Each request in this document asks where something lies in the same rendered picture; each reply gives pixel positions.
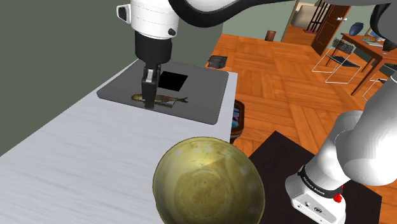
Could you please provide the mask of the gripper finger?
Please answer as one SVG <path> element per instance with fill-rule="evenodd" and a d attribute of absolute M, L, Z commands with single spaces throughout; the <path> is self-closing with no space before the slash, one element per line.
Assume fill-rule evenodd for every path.
<path fill-rule="evenodd" d="M 161 64 L 158 64 L 156 68 L 153 69 L 153 78 L 152 83 L 154 84 L 153 93 L 154 95 L 157 94 L 157 88 L 160 80 L 161 75 Z"/>
<path fill-rule="evenodd" d="M 155 77 L 152 69 L 148 69 L 147 67 L 144 68 L 141 89 L 144 107 L 146 109 L 153 109 L 155 100 Z"/>

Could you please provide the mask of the dark wooden shelf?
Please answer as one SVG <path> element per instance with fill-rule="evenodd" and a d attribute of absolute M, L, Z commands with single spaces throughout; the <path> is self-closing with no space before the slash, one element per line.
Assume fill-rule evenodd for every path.
<path fill-rule="evenodd" d="M 329 4 L 327 4 L 324 0 L 319 0 L 316 6 L 316 10 L 304 31 L 309 34 L 316 34 L 323 23 L 324 17 L 328 13 Z"/>

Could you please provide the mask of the brown wooden table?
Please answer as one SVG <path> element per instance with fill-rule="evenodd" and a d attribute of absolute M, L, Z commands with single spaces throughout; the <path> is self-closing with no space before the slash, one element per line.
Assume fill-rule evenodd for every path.
<path fill-rule="evenodd" d="M 371 56 L 367 65 L 361 70 L 366 75 L 360 81 L 358 86 L 352 91 L 351 95 L 355 96 L 365 84 L 370 81 L 370 78 L 385 64 L 397 64 L 397 49 L 390 52 L 384 52 L 381 48 L 370 46 L 366 44 L 362 35 L 350 36 L 348 33 L 342 33 L 342 39 L 355 45 L 356 48 Z"/>

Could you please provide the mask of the beige sofa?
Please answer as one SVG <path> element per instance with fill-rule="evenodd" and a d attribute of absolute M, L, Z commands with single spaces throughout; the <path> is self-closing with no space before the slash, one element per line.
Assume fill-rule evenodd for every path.
<path fill-rule="evenodd" d="M 311 3 L 298 3 L 293 18 L 291 19 L 291 25 L 293 27 L 306 29 L 312 20 L 317 6 Z"/>

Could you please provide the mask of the olive fish figure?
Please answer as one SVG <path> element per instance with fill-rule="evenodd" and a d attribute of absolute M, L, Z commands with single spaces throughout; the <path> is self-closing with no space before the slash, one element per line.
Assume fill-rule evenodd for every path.
<path fill-rule="evenodd" d="M 143 98 L 142 94 L 134 94 L 131 96 L 131 99 L 133 101 L 141 101 L 144 103 L 145 108 L 152 108 L 152 106 L 147 106 L 146 105 L 146 100 Z M 154 96 L 154 103 L 164 103 L 164 102 L 171 102 L 171 101 L 179 101 L 179 102 L 185 102 L 187 103 L 187 97 L 184 98 L 177 98 L 177 97 L 171 97 L 171 96 L 166 96 L 166 95 L 156 95 Z"/>

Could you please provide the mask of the dark grey flat mat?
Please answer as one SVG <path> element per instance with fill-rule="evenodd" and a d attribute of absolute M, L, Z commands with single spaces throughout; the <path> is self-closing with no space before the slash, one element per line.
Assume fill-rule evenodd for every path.
<path fill-rule="evenodd" d="M 145 63 L 137 60 L 115 79 L 97 91 L 101 99 L 143 108 L 144 103 L 133 101 L 131 96 L 141 93 L 141 80 Z M 218 121 L 223 96 L 228 81 L 228 73 L 177 62 L 162 64 L 162 80 L 168 85 L 159 84 L 158 95 L 185 98 L 186 103 L 170 102 L 155 104 L 153 111 L 214 125 Z"/>

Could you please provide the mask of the dark robot stand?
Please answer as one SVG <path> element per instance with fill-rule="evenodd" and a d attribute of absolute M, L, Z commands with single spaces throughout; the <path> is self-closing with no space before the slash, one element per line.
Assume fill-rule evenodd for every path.
<path fill-rule="evenodd" d="M 249 157 L 265 189 L 265 208 L 259 224 L 317 224 L 297 211 L 285 190 L 285 180 L 297 173 L 314 155 L 273 132 Z M 349 181 L 342 196 L 346 200 L 345 224 L 379 224 L 382 197 L 369 188 Z"/>

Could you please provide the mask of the brown wooden door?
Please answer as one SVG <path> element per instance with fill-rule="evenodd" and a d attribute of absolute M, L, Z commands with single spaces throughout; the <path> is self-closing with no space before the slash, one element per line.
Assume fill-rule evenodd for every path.
<path fill-rule="evenodd" d="M 326 50 L 350 8 L 350 6 L 329 5 L 322 24 L 311 44 L 311 47 L 318 55 L 322 55 Z"/>

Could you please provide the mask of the dark grey small box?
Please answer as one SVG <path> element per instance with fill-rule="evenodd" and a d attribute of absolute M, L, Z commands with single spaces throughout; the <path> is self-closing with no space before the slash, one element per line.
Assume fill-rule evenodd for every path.
<path fill-rule="evenodd" d="M 221 69 L 226 66 L 226 62 L 227 62 L 226 56 L 212 55 L 208 60 L 207 66 L 215 69 Z"/>

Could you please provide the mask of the olive green bowl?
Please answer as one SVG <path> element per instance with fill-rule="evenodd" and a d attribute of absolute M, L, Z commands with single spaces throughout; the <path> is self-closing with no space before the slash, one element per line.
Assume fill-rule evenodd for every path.
<path fill-rule="evenodd" d="M 265 208 L 252 161 L 214 137 L 171 147 L 158 162 L 152 189 L 164 224 L 259 224 Z"/>

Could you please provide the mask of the blue vase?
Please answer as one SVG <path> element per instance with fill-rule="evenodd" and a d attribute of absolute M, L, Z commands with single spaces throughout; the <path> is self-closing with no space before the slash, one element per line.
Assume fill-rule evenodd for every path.
<path fill-rule="evenodd" d="M 356 22 L 356 23 L 352 24 L 349 29 L 349 35 L 355 36 L 355 35 L 359 34 L 362 31 L 363 27 L 364 27 L 363 22 Z"/>

